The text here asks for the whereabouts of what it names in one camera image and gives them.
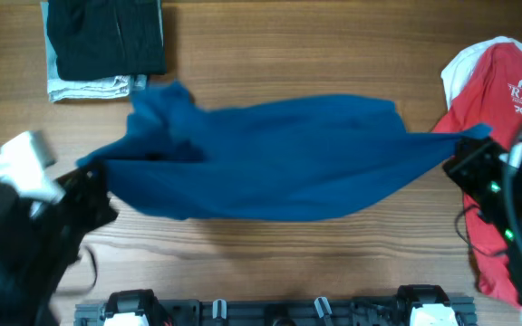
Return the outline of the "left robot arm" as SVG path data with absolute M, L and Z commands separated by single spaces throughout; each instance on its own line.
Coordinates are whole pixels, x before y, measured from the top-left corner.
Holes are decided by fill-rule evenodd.
M 63 288 L 60 282 L 81 260 L 83 238 L 118 216 L 106 169 L 93 163 L 57 181 L 64 195 L 56 203 L 0 181 L 0 325 L 54 325 L 54 295 L 81 296 L 94 288 Z

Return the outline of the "blue t-shirt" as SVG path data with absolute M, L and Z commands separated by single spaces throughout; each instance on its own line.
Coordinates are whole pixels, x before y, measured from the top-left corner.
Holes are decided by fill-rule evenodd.
M 203 110 L 180 82 L 132 95 L 121 139 L 80 158 L 135 210 L 175 219 L 308 222 L 347 216 L 407 186 L 464 138 L 410 132 L 393 102 L 330 94 Z

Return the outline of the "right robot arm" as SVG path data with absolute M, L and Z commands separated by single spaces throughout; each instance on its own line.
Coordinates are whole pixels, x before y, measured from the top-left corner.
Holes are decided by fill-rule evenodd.
M 507 269 L 522 306 L 522 124 L 508 149 L 493 138 L 462 139 L 443 170 L 475 201 L 462 212 L 479 211 L 506 242 L 505 249 L 481 254 L 508 258 Z

